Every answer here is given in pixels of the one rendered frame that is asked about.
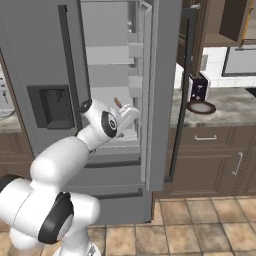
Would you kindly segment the grey open fridge door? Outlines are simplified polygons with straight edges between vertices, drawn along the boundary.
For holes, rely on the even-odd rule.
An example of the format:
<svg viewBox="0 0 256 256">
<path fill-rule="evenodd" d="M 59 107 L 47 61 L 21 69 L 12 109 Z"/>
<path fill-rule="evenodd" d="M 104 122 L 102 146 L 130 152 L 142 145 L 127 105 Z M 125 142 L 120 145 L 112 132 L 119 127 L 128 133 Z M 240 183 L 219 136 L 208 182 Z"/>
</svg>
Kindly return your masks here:
<svg viewBox="0 0 256 256">
<path fill-rule="evenodd" d="M 146 145 L 146 190 L 161 191 L 168 151 L 182 0 L 146 0 L 153 7 Z"/>
</svg>

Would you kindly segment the grey fridge door with dispenser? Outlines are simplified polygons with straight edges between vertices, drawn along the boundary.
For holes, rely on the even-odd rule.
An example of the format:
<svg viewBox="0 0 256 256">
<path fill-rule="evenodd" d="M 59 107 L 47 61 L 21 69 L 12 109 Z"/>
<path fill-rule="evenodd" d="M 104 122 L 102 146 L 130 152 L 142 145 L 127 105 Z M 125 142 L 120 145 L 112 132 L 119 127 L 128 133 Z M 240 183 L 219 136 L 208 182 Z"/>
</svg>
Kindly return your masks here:
<svg viewBox="0 0 256 256">
<path fill-rule="evenodd" d="M 32 152 L 78 132 L 58 6 L 67 20 L 79 105 L 91 97 L 80 0 L 0 0 L 2 51 Z"/>
</svg>

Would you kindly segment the grey wall socket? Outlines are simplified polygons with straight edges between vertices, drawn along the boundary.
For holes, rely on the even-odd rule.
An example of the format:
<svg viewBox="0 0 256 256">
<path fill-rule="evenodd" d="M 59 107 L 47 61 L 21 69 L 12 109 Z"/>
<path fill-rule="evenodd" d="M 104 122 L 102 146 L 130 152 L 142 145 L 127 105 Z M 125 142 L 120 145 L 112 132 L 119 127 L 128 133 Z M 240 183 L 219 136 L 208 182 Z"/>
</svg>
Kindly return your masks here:
<svg viewBox="0 0 256 256">
<path fill-rule="evenodd" d="M 203 55 L 201 59 L 201 65 L 200 65 L 200 71 L 205 71 L 207 68 L 207 62 L 208 62 L 209 55 Z"/>
</svg>

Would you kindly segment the grey fridge body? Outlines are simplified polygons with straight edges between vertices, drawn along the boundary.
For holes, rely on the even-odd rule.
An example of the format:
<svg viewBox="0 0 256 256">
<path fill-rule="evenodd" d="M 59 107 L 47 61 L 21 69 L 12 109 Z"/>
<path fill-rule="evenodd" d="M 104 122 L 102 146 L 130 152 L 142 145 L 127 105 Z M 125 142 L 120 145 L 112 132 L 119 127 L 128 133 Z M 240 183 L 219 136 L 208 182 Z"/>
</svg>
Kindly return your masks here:
<svg viewBox="0 0 256 256">
<path fill-rule="evenodd" d="M 146 0 L 81 0 L 91 95 L 116 108 L 130 104 L 140 118 L 100 149 L 146 155 L 153 7 Z"/>
</svg>

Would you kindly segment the brown cupboard door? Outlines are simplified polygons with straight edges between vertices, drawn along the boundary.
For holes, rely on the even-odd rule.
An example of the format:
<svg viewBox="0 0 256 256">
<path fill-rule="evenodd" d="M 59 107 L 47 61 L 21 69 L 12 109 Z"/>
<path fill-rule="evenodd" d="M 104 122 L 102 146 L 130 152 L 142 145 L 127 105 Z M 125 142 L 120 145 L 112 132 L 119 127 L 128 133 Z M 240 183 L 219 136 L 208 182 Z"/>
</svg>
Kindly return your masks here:
<svg viewBox="0 0 256 256">
<path fill-rule="evenodd" d="M 232 175 L 239 156 L 243 159 L 236 176 Z M 232 195 L 245 158 L 243 149 L 186 150 L 177 159 L 169 190 L 177 197 Z"/>
</svg>

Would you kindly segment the brown base cupboard run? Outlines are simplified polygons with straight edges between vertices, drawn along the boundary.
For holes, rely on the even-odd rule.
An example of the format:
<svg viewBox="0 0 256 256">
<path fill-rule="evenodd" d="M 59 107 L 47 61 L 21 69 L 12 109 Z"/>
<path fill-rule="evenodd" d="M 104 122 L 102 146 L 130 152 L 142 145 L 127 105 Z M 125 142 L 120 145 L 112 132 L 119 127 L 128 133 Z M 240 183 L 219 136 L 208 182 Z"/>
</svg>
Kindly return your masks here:
<svg viewBox="0 0 256 256">
<path fill-rule="evenodd" d="M 24 132 L 0 133 L 0 176 L 15 174 L 29 177 L 33 153 Z"/>
</svg>

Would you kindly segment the brown wall cupboard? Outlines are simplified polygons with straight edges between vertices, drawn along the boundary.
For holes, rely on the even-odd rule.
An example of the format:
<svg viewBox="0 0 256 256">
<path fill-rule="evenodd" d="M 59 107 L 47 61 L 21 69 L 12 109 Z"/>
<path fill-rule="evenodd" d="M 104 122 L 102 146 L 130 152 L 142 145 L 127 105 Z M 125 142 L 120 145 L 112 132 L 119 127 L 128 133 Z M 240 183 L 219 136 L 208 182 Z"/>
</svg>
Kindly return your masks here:
<svg viewBox="0 0 256 256">
<path fill-rule="evenodd" d="M 192 18 L 191 74 L 200 72 L 204 47 L 240 46 L 245 39 L 253 0 L 182 0 L 195 8 Z"/>
</svg>

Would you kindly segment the white framed wall appliance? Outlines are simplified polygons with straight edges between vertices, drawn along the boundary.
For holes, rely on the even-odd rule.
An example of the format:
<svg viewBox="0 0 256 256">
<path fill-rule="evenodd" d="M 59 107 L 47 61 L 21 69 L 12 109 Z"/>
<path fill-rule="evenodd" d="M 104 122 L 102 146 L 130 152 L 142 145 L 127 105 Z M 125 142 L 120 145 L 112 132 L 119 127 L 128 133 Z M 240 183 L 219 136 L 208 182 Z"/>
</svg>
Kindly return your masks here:
<svg viewBox="0 0 256 256">
<path fill-rule="evenodd" d="M 224 59 L 222 76 L 256 76 L 256 44 L 228 47 Z"/>
</svg>

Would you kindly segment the brown drawer front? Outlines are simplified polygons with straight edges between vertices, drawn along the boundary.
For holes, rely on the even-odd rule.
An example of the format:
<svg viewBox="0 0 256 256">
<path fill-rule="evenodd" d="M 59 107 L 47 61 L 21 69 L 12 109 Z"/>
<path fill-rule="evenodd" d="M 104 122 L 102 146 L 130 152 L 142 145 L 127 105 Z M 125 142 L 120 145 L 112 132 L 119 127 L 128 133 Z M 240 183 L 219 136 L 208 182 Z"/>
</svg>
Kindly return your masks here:
<svg viewBox="0 0 256 256">
<path fill-rule="evenodd" d="M 228 141 L 230 129 L 228 127 L 197 127 L 184 128 L 182 132 L 182 146 L 212 146 L 225 145 Z"/>
</svg>

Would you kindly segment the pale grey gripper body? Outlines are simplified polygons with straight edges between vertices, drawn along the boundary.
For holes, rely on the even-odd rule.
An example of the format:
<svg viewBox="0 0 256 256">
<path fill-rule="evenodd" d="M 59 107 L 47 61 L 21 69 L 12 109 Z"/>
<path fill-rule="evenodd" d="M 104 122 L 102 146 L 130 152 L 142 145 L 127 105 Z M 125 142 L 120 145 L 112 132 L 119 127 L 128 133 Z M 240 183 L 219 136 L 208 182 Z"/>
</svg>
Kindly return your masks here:
<svg viewBox="0 0 256 256">
<path fill-rule="evenodd" d="M 117 114 L 117 133 L 122 133 L 135 119 L 140 118 L 140 111 L 130 104 L 124 105 Z"/>
</svg>

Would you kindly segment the tall grey fridge drawer front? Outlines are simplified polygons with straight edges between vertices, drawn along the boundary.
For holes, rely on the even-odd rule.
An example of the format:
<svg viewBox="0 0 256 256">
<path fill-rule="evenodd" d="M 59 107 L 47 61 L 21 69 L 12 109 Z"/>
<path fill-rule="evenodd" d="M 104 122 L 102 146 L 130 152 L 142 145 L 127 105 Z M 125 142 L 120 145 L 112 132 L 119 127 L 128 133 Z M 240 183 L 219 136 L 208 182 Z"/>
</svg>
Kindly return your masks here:
<svg viewBox="0 0 256 256">
<path fill-rule="evenodd" d="M 123 225 L 151 220 L 152 194 L 136 192 L 132 197 L 101 198 L 100 214 L 94 225 Z"/>
</svg>

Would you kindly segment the dark brown round plate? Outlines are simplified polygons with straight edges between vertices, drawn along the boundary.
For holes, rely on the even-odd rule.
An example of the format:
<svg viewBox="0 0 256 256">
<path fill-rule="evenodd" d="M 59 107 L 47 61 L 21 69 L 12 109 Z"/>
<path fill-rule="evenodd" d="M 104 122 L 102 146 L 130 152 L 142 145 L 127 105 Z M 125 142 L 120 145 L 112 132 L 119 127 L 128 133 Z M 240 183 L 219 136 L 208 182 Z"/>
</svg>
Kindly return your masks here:
<svg viewBox="0 0 256 256">
<path fill-rule="evenodd" d="M 189 101 L 186 108 L 199 115 L 211 115 L 216 111 L 216 107 L 207 101 Z"/>
</svg>

